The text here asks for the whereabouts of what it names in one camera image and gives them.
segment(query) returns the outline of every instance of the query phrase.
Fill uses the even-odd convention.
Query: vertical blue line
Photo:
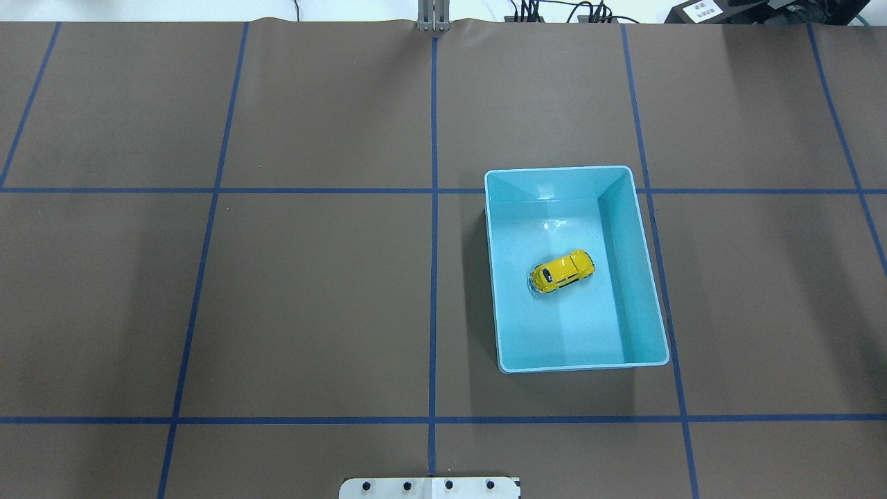
[[[240,34],[240,49],[237,56],[237,67],[234,70],[234,83],[231,88],[231,100],[228,103],[228,115],[225,118],[222,146],[219,149],[219,162],[216,167],[216,182],[213,189],[213,197],[209,202],[209,214],[207,216],[207,228],[203,234],[203,247],[200,250],[200,264],[197,267],[197,281],[194,284],[194,296],[191,302],[191,316],[188,319],[188,330],[184,336],[184,348],[182,350],[182,363],[178,370],[178,382],[176,384],[176,398],[173,400],[172,420],[169,423],[166,452],[163,455],[163,467],[161,469],[160,485],[157,487],[157,497],[162,499],[166,494],[169,466],[172,463],[172,451],[176,445],[176,429],[178,427],[178,415],[182,408],[182,394],[184,393],[184,380],[188,374],[188,360],[191,358],[191,345],[194,338],[194,325],[197,322],[197,310],[200,304],[200,293],[203,289],[203,275],[207,268],[207,256],[209,255],[209,242],[212,239],[213,223],[216,219],[216,205],[218,204],[219,189],[222,185],[222,172],[224,170],[225,155],[228,150],[228,137],[231,134],[231,123],[234,118],[234,105],[237,102],[237,89],[240,83],[240,70],[243,68],[243,55],[247,49],[247,34],[249,22],[243,23],[243,31]]]
[[[437,413],[437,37],[431,39],[431,306],[428,339],[428,475],[436,467]]]
[[[31,114],[31,106],[34,105],[34,98],[37,96],[37,90],[40,89],[40,82],[43,80],[43,73],[46,71],[46,65],[50,62],[52,48],[55,47],[55,41],[59,38],[60,29],[61,23],[57,22],[55,29],[52,30],[50,43],[46,46],[46,53],[43,55],[43,62],[40,63],[40,70],[37,71],[37,78],[34,80],[34,86],[31,87],[30,95],[27,96],[25,110],[21,113],[19,128],[15,131],[15,137],[12,138],[12,144],[9,147],[9,154],[6,155],[6,162],[3,165],[3,171],[0,172],[0,187],[3,187],[4,182],[6,182],[6,176],[9,175],[9,169],[12,167],[12,158],[15,157],[15,150],[19,147],[19,139],[21,139],[21,133],[25,130],[27,116]]]
[[[693,457],[693,442],[690,439],[690,423],[687,420],[687,403],[684,399],[684,383],[680,374],[680,360],[678,356],[678,342],[674,336],[674,326],[671,323],[671,300],[668,296],[668,285],[665,283],[665,267],[663,265],[662,247],[659,244],[659,228],[656,225],[656,213],[653,206],[653,193],[650,191],[650,173],[647,167],[647,151],[644,147],[644,134],[640,127],[640,111],[638,110],[638,96],[634,89],[634,73],[632,72],[632,55],[628,45],[628,32],[625,25],[622,29],[622,46],[625,52],[625,71],[628,75],[628,88],[632,97],[632,112],[634,113],[634,130],[638,135],[638,151],[640,153],[640,168],[644,174],[644,192],[647,196],[647,210],[650,216],[650,228],[653,233],[653,247],[656,255],[656,271],[659,273],[659,283],[662,286],[663,302],[665,304],[666,329],[671,344],[671,367],[674,370],[674,385],[678,393],[678,407],[680,409],[681,430],[684,433],[684,450],[687,453],[687,471],[690,477],[690,491],[694,499],[699,499],[699,486],[696,481],[696,464]]]
[[[828,89],[828,82],[826,81],[826,72],[822,68],[822,59],[820,59],[820,48],[816,44],[816,36],[813,34],[813,24],[807,23],[807,36],[810,37],[810,47],[813,50],[813,58],[816,59],[816,69],[820,73],[820,83],[822,84],[822,91],[825,93],[826,102],[828,103],[828,111],[832,115],[832,121],[835,122],[835,129],[837,130],[838,139],[841,140],[841,148],[844,150],[844,158],[847,160],[847,168],[850,169],[850,174],[853,177],[853,184],[856,185],[856,192],[860,197],[860,204],[862,205],[862,211],[866,214],[866,222],[868,222],[868,231],[872,234],[872,240],[875,242],[875,250],[878,252],[878,258],[881,259],[881,269],[884,274],[887,275],[887,258],[884,257],[883,246],[881,246],[881,239],[878,237],[878,232],[875,229],[875,221],[872,219],[872,213],[868,210],[868,202],[866,201],[866,195],[862,191],[862,182],[860,181],[860,175],[856,171],[856,164],[853,162],[853,156],[850,154],[850,147],[847,145],[847,138],[844,135],[844,127],[841,126],[841,120],[837,117],[837,110],[835,110],[835,103],[831,98],[831,91]]]

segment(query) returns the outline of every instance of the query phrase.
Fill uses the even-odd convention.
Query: white bracket
[[[339,499],[521,499],[521,479],[434,477],[347,479]]]
[[[449,31],[450,0],[419,0],[419,31]]]

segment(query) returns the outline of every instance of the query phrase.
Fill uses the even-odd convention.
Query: white background
[[[607,6],[616,15],[661,23],[680,1],[607,0]],[[299,0],[303,20],[415,20],[417,4],[417,0]],[[542,4],[539,13],[548,22],[563,22],[571,9],[567,5]],[[586,14],[588,10],[579,11]],[[501,21],[513,12],[508,0],[450,1],[452,20]],[[873,0],[862,15],[871,24],[887,25],[887,0]],[[0,20],[188,21],[263,17],[295,20],[293,0],[0,0]]]

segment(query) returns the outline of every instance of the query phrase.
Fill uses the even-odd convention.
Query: rectangular container
[[[631,170],[493,170],[483,183],[502,372],[668,362]],[[591,277],[547,294],[531,287],[533,268],[578,249]]]

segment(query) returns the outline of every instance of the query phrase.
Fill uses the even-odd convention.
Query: yellow toy car
[[[594,273],[594,262],[583,249],[539,265],[530,273],[533,288],[540,293],[551,293]]]

